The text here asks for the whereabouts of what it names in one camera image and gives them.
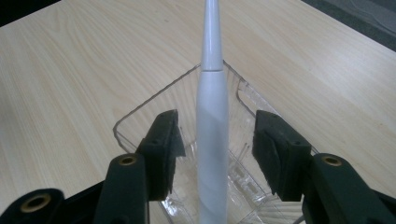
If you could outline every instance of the wooden table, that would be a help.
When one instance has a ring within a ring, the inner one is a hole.
[[[220,7],[224,59],[319,151],[396,197],[396,53],[297,0]],[[63,0],[1,27],[0,212],[103,180],[123,153],[115,122],[200,62],[203,15],[202,1]]]

